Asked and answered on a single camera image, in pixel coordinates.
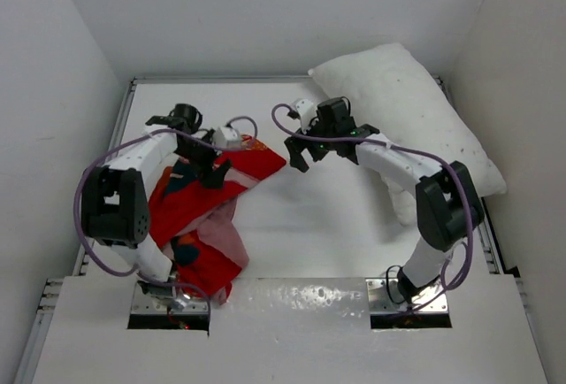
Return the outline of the red and pink pillowcase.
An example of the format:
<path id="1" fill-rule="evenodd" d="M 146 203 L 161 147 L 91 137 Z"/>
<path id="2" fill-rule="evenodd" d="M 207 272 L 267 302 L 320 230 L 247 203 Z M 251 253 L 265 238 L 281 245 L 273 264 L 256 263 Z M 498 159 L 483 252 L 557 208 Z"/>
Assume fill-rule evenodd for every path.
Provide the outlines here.
<path id="1" fill-rule="evenodd" d="M 181 157 L 162 171 L 149 198 L 149 234 L 173 261 L 179 281 L 201 289 L 221 305 L 249 255 L 233 224 L 238 196 L 282 169 L 287 161 L 263 142 L 222 153 L 219 167 L 231 163 L 221 188 L 206 188 Z"/>

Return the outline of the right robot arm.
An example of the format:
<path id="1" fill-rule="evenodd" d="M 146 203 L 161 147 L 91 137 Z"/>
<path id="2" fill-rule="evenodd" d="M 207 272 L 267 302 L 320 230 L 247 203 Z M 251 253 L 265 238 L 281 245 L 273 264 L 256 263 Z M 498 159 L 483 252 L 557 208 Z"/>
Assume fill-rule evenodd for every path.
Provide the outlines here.
<path id="1" fill-rule="evenodd" d="M 287 116 L 300 124 L 297 131 L 287 132 L 285 140 L 293 168 L 308 171 L 304 151 L 315 162 L 333 152 L 391 180 L 413 197 L 419 240 L 398 269 L 396 290 L 388 294 L 392 302 L 409 304 L 435 282 L 451 290 L 465 280 L 473 232 L 485 217 L 466 165 L 402 147 L 376 127 L 356 124 L 346 97 L 321 103 L 300 99 L 275 108 L 286 110 Z"/>

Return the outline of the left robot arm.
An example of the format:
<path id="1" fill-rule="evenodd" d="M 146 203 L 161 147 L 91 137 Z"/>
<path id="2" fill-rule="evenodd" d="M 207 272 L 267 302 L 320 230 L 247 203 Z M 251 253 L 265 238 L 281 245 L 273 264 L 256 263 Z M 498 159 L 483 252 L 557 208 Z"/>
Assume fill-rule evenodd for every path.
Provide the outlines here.
<path id="1" fill-rule="evenodd" d="M 142 136 L 94 161 L 75 193 L 80 238 L 111 248 L 132 272 L 154 285 L 173 285 L 173 263 L 149 234 L 148 178 L 176 155 L 188 162 L 190 188 L 221 189 L 232 163 L 219 157 L 241 148 L 241 135 L 230 124 L 203 130 L 202 122 L 203 115 L 189 104 L 149 118 Z"/>

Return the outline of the white pillow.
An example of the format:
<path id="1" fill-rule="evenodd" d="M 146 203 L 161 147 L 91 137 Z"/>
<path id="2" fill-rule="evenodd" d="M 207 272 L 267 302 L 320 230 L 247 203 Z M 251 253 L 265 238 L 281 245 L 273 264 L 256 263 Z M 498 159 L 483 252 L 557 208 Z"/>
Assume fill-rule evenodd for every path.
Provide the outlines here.
<path id="1" fill-rule="evenodd" d="M 331 59 L 309 75 L 328 97 L 346 97 L 357 123 L 376 127 L 396 145 L 463 163 L 481 197 L 506 193 L 501 172 L 478 138 L 398 42 Z"/>

